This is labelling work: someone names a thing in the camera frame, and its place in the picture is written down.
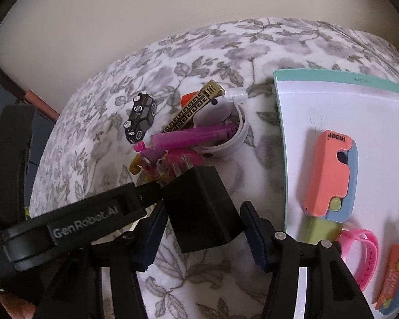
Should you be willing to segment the pink yellow small toy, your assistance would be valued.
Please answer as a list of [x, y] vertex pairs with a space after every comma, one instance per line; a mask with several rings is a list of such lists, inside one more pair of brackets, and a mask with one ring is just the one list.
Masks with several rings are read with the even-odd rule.
[[133, 175], [142, 173], [147, 182], [168, 183], [189, 169], [204, 165], [203, 157], [190, 148], [154, 151], [144, 142], [139, 142], [134, 150], [137, 155], [129, 166], [129, 172]]

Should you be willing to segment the white watch band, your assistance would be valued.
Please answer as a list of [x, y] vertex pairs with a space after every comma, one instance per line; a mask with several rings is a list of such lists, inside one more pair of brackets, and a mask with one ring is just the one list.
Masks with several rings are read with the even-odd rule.
[[246, 140], [248, 119], [239, 103], [217, 97], [193, 117], [194, 128], [211, 136], [195, 147], [204, 157], [225, 157], [237, 151]]

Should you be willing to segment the floral grey white blanket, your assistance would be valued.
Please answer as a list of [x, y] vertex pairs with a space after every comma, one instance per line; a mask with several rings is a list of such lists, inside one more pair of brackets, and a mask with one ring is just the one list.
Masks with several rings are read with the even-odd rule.
[[[114, 187], [144, 181], [124, 136], [133, 97], [156, 101], [151, 133], [178, 113], [181, 97], [215, 81], [243, 87], [249, 129], [231, 156], [213, 158], [233, 202], [249, 200], [281, 229], [285, 165], [273, 74], [315, 68], [399, 83], [399, 52], [384, 39], [326, 22], [267, 17], [213, 24], [152, 43], [80, 85], [49, 137], [36, 173], [36, 217]], [[258, 318], [270, 277], [254, 263], [244, 236], [220, 248], [183, 254], [167, 228], [158, 255], [139, 274], [150, 318]]]

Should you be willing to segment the teal rimmed white tray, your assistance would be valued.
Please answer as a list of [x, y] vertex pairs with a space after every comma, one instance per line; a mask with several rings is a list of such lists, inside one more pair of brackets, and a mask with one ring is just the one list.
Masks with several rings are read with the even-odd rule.
[[399, 84], [275, 71], [286, 231], [338, 243], [376, 318], [399, 316]]

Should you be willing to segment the gold patterned lighter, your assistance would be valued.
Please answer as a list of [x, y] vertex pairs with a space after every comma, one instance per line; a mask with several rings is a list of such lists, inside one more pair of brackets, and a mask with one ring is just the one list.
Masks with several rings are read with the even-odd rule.
[[171, 120], [162, 133], [174, 132], [188, 126], [193, 116], [213, 101], [218, 96], [223, 96], [223, 88], [215, 81], [210, 80], [196, 93], [181, 109], [181, 111]]

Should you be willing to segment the pink watch band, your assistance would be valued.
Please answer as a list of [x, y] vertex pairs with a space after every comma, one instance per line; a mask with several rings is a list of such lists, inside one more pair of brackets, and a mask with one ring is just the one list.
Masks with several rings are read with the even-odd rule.
[[336, 239], [344, 262], [354, 244], [360, 245], [361, 257], [354, 278], [361, 291], [364, 291], [374, 276], [379, 263], [379, 242], [376, 235], [368, 229], [342, 230]]

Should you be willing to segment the black toy car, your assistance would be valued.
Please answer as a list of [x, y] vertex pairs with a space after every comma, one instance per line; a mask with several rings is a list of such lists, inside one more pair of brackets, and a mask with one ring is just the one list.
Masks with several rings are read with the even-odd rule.
[[139, 93], [133, 98], [129, 118], [123, 123], [125, 137], [130, 144], [143, 140], [153, 124], [156, 109], [156, 101], [149, 94]]

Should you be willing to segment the red glue bottle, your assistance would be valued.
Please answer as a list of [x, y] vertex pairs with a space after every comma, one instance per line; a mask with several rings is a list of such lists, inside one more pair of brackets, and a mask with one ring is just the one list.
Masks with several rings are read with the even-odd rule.
[[[184, 107], [188, 101], [197, 94], [197, 91], [185, 94], [181, 98], [181, 107]], [[223, 96], [233, 102], [243, 104], [248, 99], [247, 90], [245, 88], [224, 89]]]

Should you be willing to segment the large coral blue toy knife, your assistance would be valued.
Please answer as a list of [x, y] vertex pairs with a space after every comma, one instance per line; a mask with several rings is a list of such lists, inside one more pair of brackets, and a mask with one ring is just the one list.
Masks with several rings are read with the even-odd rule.
[[348, 135], [325, 130], [318, 136], [303, 204], [310, 217], [306, 242], [334, 241], [350, 218], [358, 182], [358, 148]]

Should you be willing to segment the magenta lighter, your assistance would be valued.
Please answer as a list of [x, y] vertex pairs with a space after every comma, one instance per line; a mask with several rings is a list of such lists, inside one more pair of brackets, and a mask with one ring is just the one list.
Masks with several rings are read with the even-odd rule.
[[238, 130], [235, 124], [204, 126], [151, 136], [152, 149], [170, 150], [174, 148], [189, 148], [232, 138]]

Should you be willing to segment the small orange blue toy knife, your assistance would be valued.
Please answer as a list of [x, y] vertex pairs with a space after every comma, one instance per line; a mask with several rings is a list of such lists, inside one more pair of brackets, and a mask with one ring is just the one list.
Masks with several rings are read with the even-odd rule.
[[376, 303], [376, 310], [389, 315], [399, 308], [399, 243], [391, 247], [384, 284]]

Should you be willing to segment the black wall charger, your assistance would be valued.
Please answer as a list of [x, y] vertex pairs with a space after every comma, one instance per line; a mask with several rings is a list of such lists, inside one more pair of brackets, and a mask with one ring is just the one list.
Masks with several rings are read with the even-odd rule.
[[243, 232], [241, 218], [214, 166], [196, 166], [163, 187], [182, 253], [223, 246]]

